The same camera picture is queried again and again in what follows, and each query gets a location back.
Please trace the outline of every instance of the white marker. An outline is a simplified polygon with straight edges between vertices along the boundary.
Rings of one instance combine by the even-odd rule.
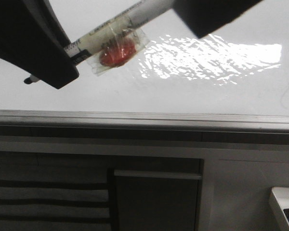
[[[115,35],[126,36],[169,10],[175,0],[142,0],[65,47],[74,64],[79,64],[111,43]]]

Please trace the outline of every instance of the white table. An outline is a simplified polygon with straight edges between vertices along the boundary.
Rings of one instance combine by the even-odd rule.
[[[136,2],[51,0],[72,41]],[[83,62],[61,90],[25,85],[29,74],[0,60],[0,123],[289,131],[289,0],[263,0],[202,39],[173,10],[143,31],[152,42],[129,63],[98,77]]]

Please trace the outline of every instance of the clear plastic wrap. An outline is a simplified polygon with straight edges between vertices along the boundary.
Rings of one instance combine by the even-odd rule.
[[[121,17],[104,25],[103,31],[111,39],[102,44],[99,52],[87,59],[95,74],[101,75],[111,68],[124,65],[149,43],[149,39],[141,29],[126,27],[128,22],[130,22],[128,17]]]

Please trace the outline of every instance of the white box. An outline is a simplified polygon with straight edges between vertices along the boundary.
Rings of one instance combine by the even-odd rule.
[[[289,188],[273,187],[269,199],[276,220],[282,231],[289,231],[289,223],[284,213],[289,208]]]

